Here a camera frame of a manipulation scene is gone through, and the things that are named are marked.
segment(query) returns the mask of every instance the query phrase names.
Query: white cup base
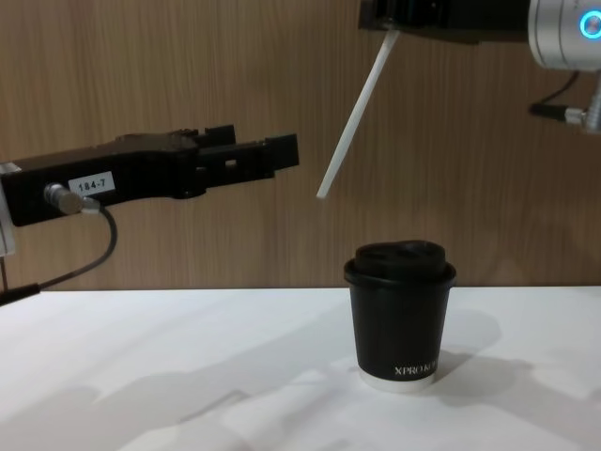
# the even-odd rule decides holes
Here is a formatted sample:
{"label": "white cup base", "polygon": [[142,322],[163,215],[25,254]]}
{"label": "white cup base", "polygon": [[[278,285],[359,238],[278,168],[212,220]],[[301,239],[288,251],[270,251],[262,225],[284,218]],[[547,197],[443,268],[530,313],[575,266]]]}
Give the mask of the white cup base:
{"label": "white cup base", "polygon": [[387,381],[377,378],[359,368],[361,379],[372,388],[388,393],[415,393],[423,390],[434,382],[434,374],[417,381]]}

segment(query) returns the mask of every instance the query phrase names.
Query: black cable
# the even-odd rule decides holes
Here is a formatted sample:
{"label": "black cable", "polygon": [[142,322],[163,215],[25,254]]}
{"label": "black cable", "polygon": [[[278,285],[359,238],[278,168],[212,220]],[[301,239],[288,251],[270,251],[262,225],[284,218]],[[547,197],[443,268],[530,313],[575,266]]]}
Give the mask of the black cable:
{"label": "black cable", "polygon": [[576,81],[578,80],[579,76],[580,76],[580,72],[577,71],[577,70],[575,70],[572,73],[572,75],[570,76],[569,80],[567,82],[565,82],[565,85],[563,85],[561,88],[559,88],[553,94],[549,94],[548,96],[546,96],[541,101],[536,102],[535,105],[536,104],[544,105],[545,103],[549,103],[550,101],[554,101],[555,99],[557,99],[558,97],[560,97],[564,92],[566,92],[569,88],[571,88],[576,83]]}
{"label": "black cable", "polygon": [[530,114],[533,116],[537,116],[537,117],[544,117],[546,119],[554,119],[554,120],[558,120],[560,122],[565,122],[565,113],[566,113],[567,109],[569,108],[569,106],[568,105],[549,105],[548,103],[550,101],[554,101],[555,99],[560,97],[565,91],[567,91],[569,88],[571,88],[576,83],[579,76],[580,76],[580,72],[577,70],[574,71],[572,73],[572,75],[570,76],[570,78],[568,79],[568,81],[565,82],[565,84],[561,88],[559,88],[554,93],[546,96],[545,98],[541,99],[540,101],[530,105],[530,109],[529,109]]}
{"label": "black cable", "polygon": [[62,284],[63,282],[66,282],[70,279],[73,279],[82,274],[85,274],[86,272],[90,272],[98,268],[102,263],[109,259],[109,257],[113,254],[116,248],[116,241],[118,238],[116,222],[113,215],[105,207],[100,207],[100,214],[106,218],[106,221],[109,223],[109,228],[111,230],[111,239],[109,240],[109,245],[104,254],[102,254],[101,257],[97,258],[92,263],[83,266],[79,270],[68,272],[59,277],[56,277],[55,279],[39,284],[39,289],[47,289],[53,287],[54,285]]}
{"label": "black cable", "polygon": [[24,287],[7,289],[3,293],[0,293],[0,306],[7,305],[9,303],[15,303],[17,301],[20,301],[21,299],[25,299],[30,296],[39,294],[43,289],[53,287],[54,285],[58,285],[63,282],[66,282],[66,281],[72,279],[73,277],[77,277],[79,275],[85,274],[86,272],[92,271],[93,269],[98,268],[106,260],[108,260],[116,248],[116,242],[117,242],[117,238],[118,238],[116,222],[115,222],[115,218],[113,217],[113,215],[105,207],[100,207],[99,213],[102,216],[104,216],[104,218],[108,222],[110,232],[111,232],[111,238],[109,240],[109,245],[101,257],[97,258],[92,263],[83,266],[79,270],[76,270],[73,272],[68,272],[67,274],[63,274],[59,277],[56,277],[55,279],[49,280],[48,282],[44,282],[42,284],[31,284],[31,285],[26,285]]}

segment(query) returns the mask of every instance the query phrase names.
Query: white table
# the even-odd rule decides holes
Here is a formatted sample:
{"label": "white table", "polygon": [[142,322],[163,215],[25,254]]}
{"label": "white table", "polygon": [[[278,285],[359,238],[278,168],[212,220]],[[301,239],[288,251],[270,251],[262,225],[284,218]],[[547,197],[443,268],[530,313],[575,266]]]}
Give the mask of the white table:
{"label": "white table", "polygon": [[601,288],[455,289],[439,381],[359,379],[345,289],[0,309],[2,451],[601,449]]}

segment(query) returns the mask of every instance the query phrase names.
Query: white rod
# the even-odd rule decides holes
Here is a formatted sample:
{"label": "white rod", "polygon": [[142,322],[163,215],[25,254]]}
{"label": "white rod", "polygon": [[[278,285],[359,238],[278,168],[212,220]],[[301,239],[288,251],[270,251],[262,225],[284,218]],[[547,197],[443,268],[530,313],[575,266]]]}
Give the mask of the white rod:
{"label": "white rod", "polygon": [[357,103],[355,103],[355,107],[353,108],[353,111],[350,114],[350,117],[348,118],[347,125],[345,126],[345,129],[342,132],[342,136],[340,136],[338,146],[336,146],[336,150],[334,151],[334,154],[331,157],[330,166],[328,167],[326,176],[321,182],[321,186],[319,187],[319,191],[317,192],[317,197],[320,199],[325,199],[328,195],[331,185],[333,184],[334,179],[336,178],[336,174],[338,174],[340,166],[345,160],[348,148],[350,147],[350,144],[353,141],[353,137],[355,136],[355,132],[359,127],[359,124],[363,117],[363,113],[365,113],[367,103],[372,97],[372,93],[374,92],[374,88],[376,87],[376,83],[378,82],[379,75],[382,73],[382,70],[386,65],[386,60],[391,54],[391,50],[393,49],[394,43],[396,42],[399,34],[400,32],[397,30],[390,30],[386,33],[386,38],[384,38],[384,42],[382,42],[382,47],[379,49],[378,57],[376,58],[374,67],[369,73],[367,81],[365,82],[365,86],[361,91],[361,95],[359,96]]}

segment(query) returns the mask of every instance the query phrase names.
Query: black lid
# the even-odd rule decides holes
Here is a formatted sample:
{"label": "black lid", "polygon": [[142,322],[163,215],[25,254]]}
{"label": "black lid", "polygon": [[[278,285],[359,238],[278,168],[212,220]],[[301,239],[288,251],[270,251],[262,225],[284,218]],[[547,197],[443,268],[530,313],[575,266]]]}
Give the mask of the black lid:
{"label": "black lid", "polygon": [[386,285],[447,285],[455,281],[455,268],[447,263],[444,248],[429,241],[361,247],[345,270],[346,279],[353,284],[379,281]]}

